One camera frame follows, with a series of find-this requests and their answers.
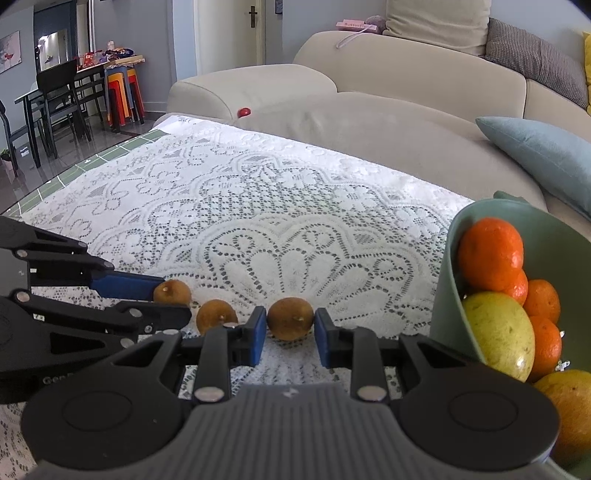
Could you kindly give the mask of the small brown kiwi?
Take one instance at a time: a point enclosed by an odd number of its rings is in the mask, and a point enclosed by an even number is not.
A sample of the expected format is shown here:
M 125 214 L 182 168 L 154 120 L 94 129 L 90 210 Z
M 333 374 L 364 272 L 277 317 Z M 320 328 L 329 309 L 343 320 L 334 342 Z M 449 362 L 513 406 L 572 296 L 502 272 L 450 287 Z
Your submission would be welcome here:
M 213 299 L 200 306 L 195 316 L 195 323 L 200 335 L 207 334 L 208 330 L 226 323 L 238 323 L 238 315 L 228 302 Z
M 160 283 L 153 290 L 153 301 L 165 304 L 189 306 L 192 301 L 189 287 L 182 281 L 171 279 Z
M 271 305 L 266 315 L 267 328 L 277 339 L 294 341 L 308 334 L 314 323 L 314 309 L 307 300 L 287 297 Z

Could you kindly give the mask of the black dining table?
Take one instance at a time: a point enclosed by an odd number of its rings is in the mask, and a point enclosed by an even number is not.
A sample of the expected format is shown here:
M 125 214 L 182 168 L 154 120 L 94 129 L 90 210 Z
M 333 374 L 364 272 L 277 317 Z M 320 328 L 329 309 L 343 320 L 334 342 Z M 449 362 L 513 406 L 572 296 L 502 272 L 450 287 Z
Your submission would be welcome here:
M 104 106 L 100 120 L 118 131 L 129 119 L 144 121 L 144 109 L 135 67 L 145 62 L 131 55 L 79 68 L 71 60 L 39 72 L 36 86 L 14 100 L 23 108 L 24 133 L 34 165 L 40 167 L 38 141 L 48 157 L 58 156 L 54 126 L 67 121 L 76 138 L 90 138 L 86 104 Z

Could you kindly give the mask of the black dining chair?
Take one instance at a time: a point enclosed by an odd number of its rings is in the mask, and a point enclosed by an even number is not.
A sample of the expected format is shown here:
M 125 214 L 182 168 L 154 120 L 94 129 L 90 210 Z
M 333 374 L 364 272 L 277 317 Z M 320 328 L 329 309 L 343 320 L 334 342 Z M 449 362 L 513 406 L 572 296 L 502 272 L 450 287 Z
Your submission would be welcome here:
M 66 118 L 74 135 L 84 134 L 88 141 L 91 140 L 90 129 L 84 120 L 75 88 L 77 68 L 78 61 L 73 59 L 43 70 L 36 76 L 37 87 L 43 100 L 44 134 L 55 159 L 58 158 L 58 150 L 54 137 L 54 120 Z

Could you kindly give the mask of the yellow cushion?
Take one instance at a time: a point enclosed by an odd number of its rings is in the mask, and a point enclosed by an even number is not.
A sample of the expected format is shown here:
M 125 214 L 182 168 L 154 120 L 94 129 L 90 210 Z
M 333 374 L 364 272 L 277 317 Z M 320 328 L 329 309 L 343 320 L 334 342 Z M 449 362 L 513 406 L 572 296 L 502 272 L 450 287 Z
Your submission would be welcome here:
M 588 93 L 588 106 L 586 111 L 591 115 L 591 33 L 583 32 L 583 48 L 584 48 L 584 70 Z

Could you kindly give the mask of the white lace tablecloth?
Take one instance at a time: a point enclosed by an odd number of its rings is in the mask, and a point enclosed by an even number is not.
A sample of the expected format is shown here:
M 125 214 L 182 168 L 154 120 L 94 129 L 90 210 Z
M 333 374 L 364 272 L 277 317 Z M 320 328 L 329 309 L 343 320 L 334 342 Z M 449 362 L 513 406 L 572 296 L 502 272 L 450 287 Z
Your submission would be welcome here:
M 9 219 L 84 242 L 126 272 L 183 281 L 240 320 L 287 296 L 377 335 L 427 333 L 446 237 L 468 199 L 324 148 L 176 117 L 74 166 Z M 353 402 L 311 337 L 269 338 L 235 402 L 111 479 L 409 479 L 437 469 L 389 411 Z

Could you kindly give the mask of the wall picture left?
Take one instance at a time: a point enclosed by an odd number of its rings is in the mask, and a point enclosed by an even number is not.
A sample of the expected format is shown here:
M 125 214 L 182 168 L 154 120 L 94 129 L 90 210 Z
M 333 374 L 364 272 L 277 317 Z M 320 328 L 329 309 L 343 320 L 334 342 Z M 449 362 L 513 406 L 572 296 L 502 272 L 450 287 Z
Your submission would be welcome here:
M 15 31 L 0 39 L 0 73 L 22 63 L 20 32 Z

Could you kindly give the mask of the light blue cushion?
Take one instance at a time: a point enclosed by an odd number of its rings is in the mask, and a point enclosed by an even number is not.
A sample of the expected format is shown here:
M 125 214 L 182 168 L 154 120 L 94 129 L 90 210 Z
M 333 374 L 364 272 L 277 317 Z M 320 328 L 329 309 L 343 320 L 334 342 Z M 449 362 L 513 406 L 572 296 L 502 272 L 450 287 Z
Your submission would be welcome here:
M 590 143 L 544 122 L 486 116 L 482 133 L 549 193 L 590 216 Z

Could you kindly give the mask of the small brown kiwi left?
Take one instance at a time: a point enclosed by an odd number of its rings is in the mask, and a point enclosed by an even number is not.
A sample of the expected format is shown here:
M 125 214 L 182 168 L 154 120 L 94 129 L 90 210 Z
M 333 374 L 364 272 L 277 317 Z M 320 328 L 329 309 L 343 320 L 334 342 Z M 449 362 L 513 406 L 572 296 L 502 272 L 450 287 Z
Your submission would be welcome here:
M 171 279 L 160 283 L 153 290 L 153 301 L 165 304 L 189 306 L 192 301 L 189 287 L 182 281 Z

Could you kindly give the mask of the small brown kiwi back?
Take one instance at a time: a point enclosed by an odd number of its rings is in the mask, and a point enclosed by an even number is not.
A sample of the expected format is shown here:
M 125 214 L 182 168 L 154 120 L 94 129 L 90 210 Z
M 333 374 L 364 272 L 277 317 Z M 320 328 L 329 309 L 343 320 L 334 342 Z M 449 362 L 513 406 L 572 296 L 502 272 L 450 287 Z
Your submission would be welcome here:
M 287 297 L 271 305 L 266 315 L 267 328 L 277 339 L 294 341 L 308 334 L 314 323 L 314 309 L 307 300 Z

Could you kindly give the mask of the large yellow-green pear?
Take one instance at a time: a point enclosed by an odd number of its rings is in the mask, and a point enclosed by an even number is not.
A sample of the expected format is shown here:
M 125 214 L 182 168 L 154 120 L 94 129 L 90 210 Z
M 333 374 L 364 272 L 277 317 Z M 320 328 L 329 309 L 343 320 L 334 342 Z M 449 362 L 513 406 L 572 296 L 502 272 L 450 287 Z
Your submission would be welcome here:
M 462 301 L 485 363 L 525 382 L 535 359 L 535 335 L 522 306 L 500 292 L 481 292 Z

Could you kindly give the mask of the small brown kiwi front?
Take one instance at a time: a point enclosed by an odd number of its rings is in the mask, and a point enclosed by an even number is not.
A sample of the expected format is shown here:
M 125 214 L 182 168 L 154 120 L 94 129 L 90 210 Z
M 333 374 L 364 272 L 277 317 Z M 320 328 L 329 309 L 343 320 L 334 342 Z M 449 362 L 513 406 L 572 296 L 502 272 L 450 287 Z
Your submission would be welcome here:
M 200 306 L 195 316 L 195 323 L 200 335 L 207 334 L 208 330 L 226 323 L 238 323 L 238 315 L 228 302 L 213 299 Z

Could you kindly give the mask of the green plastic bowl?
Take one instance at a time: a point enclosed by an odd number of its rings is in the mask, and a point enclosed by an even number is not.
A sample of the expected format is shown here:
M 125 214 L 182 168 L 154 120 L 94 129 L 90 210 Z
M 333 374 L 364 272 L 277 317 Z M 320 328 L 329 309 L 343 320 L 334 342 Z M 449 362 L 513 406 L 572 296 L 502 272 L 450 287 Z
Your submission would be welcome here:
M 548 455 L 590 475 L 590 243 L 524 201 L 481 200 L 454 218 L 431 338 L 474 360 L 427 400 L 421 444 L 464 469 Z

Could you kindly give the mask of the yellow-orange round fruit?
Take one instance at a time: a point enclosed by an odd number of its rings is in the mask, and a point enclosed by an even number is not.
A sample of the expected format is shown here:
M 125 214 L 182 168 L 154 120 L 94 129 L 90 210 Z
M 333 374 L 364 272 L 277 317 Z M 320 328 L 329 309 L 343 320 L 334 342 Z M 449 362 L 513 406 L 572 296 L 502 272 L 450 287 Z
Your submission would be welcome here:
M 561 467 L 580 462 L 590 454 L 590 373 L 554 372 L 534 386 L 550 399 L 560 417 L 559 435 L 551 457 Z

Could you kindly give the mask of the beige sofa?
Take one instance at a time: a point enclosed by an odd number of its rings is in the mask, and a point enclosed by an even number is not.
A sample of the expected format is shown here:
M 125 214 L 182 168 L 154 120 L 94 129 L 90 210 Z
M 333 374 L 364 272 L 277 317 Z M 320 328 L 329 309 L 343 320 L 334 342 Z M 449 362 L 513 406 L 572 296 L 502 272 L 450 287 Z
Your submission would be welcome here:
M 521 74 L 469 54 L 363 34 L 312 35 L 290 64 L 175 82 L 167 114 L 289 138 L 399 170 L 471 199 L 519 196 L 583 235 L 589 221 L 497 148 L 476 119 L 502 116 L 590 136 L 584 109 Z M 249 116 L 238 118 L 248 107 Z

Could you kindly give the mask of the stacked colourful stools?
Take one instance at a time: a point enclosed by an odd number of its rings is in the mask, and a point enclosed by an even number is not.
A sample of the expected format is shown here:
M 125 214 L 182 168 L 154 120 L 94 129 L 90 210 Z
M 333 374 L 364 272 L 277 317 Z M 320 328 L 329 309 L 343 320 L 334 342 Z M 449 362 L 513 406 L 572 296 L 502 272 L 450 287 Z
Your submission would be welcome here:
M 107 119 L 113 131 L 130 122 L 144 123 L 145 111 L 136 69 L 115 66 L 105 70 Z

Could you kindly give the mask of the orange mandarin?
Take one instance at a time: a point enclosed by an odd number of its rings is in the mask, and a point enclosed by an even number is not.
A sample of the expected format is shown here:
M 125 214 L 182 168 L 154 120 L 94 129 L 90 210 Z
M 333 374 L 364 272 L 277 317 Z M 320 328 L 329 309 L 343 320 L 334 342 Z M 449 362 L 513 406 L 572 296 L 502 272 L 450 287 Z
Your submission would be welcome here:
M 535 357 L 528 377 L 530 383 L 555 371 L 562 354 L 562 337 L 558 327 L 542 316 L 531 316 L 535 335 Z
M 528 295 L 523 305 L 526 313 L 539 316 L 557 324 L 561 315 L 561 304 L 557 290 L 544 279 L 530 280 Z
M 472 291 L 504 293 L 523 305 L 528 295 L 524 255 L 518 230 L 508 221 L 487 217 L 464 233 L 457 262 Z

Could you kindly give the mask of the orange mandarin in bowl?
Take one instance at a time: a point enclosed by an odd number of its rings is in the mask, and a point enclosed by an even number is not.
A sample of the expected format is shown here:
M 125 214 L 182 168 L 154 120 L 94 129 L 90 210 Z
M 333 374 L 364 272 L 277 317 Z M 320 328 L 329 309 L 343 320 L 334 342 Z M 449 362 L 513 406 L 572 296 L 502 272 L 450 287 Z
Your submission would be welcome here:
M 562 337 L 558 327 L 542 316 L 531 316 L 535 335 L 535 357 L 528 377 L 530 383 L 555 371 L 562 354 Z

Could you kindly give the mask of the grey cushion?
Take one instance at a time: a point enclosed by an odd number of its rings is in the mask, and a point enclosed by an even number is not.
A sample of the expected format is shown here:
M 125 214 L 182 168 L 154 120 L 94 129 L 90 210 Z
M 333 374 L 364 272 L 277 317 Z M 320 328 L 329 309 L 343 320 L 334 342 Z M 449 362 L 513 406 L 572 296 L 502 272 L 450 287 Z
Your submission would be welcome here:
M 485 59 L 520 73 L 583 109 L 588 106 L 583 66 L 524 29 L 490 18 Z

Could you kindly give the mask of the small red ball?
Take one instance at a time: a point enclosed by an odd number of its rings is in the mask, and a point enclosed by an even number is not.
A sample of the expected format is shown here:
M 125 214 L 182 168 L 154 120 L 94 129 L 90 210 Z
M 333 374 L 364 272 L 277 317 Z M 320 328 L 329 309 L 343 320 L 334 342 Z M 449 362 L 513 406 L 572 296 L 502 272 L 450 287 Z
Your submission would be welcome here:
M 243 107 L 242 109 L 238 110 L 238 118 L 243 118 L 252 114 L 252 110 L 248 107 Z

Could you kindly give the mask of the beige back cushion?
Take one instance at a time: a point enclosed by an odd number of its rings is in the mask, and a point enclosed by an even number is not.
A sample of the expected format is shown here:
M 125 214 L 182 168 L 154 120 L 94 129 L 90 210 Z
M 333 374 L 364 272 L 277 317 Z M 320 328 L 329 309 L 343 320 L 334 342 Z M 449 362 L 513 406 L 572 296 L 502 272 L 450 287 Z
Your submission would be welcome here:
M 391 0 L 384 34 L 482 56 L 491 5 L 489 0 Z

